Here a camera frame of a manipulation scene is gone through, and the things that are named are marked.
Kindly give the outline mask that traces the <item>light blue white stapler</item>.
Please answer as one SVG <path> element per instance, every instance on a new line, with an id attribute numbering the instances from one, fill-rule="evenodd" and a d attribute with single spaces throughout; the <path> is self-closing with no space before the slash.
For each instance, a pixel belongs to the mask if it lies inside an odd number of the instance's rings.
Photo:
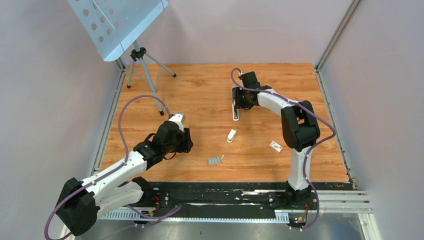
<path id="1" fill-rule="evenodd" d="M 238 121 L 239 118 L 239 109 L 237 108 L 237 90 L 238 87 L 233 86 L 231 88 L 231 95 L 232 95 L 232 119 L 234 121 Z"/>

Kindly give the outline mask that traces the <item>white staple tray with staples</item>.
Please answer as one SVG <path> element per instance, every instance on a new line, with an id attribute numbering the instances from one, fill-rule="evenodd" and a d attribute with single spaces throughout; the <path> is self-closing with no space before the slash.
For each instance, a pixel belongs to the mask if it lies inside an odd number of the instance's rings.
<path id="1" fill-rule="evenodd" d="M 216 157 L 211 157 L 207 159 L 207 164 L 209 166 L 211 165 L 216 165 L 216 164 L 220 164 L 222 162 L 222 158 L 220 156 L 216 156 Z"/>

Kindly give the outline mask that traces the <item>white stapler tray piece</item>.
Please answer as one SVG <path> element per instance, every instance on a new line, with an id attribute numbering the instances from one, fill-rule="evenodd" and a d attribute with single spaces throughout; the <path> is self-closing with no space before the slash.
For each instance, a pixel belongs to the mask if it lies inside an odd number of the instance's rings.
<path id="1" fill-rule="evenodd" d="M 236 137 L 236 134 L 237 134 L 237 130 L 231 129 L 229 131 L 228 135 L 227 135 L 226 141 L 228 143 L 231 143 L 234 140 L 234 138 Z"/>

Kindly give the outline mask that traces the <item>small white staple box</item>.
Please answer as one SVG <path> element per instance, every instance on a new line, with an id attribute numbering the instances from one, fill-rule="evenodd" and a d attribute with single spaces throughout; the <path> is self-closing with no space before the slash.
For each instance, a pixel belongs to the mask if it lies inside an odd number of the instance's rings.
<path id="1" fill-rule="evenodd" d="M 277 142 L 275 142 L 275 141 L 272 141 L 269 144 L 269 147 L 272 148 L 277 153 L 280 153 L 282 151 L 282 149 L 283 149 L 283 147 L 280 144 L 278 144 Z"/>

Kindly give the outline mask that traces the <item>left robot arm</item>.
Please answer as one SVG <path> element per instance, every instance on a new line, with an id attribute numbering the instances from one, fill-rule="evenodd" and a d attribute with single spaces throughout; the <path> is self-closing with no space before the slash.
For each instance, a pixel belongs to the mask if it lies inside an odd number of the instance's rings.
<path id="1" fill-rule="evenodd" d="M 74 236 L 86 233 L 105 214 L 138 203 L 153 201 L 148 182 L 138 174 L 160 163 L 170 153 L 189 153 L 193 147 L 190 130 L 183 126 L 184 115 L 174 114 L 155 134 L 138 143 L 128 156 L 83 180 L 71 178 L 59 195 L 56 215 Z"/>

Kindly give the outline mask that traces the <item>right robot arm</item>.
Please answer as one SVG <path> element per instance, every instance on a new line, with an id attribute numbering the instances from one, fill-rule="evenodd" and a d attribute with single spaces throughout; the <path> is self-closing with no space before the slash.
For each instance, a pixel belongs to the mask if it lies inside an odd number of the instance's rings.
<path id="1" fill-rule="evenodd" d="M 310 163 L 313 146 L 321 132 L 314 116 L 312 104 L 296 101 L 279 95 L 268 85 L 261 85 L 255 72 L 242 73 L 241 84 L 232 87 L 232 118 L 240 119 L 239 110 L 250 110 L 258 106 L 266 108 L 281 118 L 282 136 L 290 149 L 290 173 L 285 191 L 286 204 L 298 209 L 311 194 Z"/>

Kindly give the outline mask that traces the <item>light blue music stand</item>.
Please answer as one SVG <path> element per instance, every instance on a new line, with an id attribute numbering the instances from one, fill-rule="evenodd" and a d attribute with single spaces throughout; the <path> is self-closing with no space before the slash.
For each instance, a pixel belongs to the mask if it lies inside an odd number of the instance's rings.
<path id="1" fill-rule="evenodd" d="M 153 96 L 157 84 L 152 81 L 145 58 L 153 60 L 171 76 L 177 76 L 138 43 L 138 37 L 168 7 L 167 0 L 70 0 L 68 3 L 103 61 L 116 61 L 127 49 L 131 50 L 129 76 L 134 74 L 135 64 L 139 62 Z"/>

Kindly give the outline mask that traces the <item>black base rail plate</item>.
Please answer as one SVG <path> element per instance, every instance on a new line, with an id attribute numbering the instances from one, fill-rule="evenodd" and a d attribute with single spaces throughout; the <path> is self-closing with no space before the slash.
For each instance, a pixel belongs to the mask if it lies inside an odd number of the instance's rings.
<path id="1" fill-rule="evenodd" d="M 287 182 L 152 182 L 131 207 L 156 216 L 180 209 L 181 220 L 271 220 L 277 211 L 303 216 L 324 207 L 325 201 L 344 202 L 349 183 L 316 182 L 291 190 Z"/>

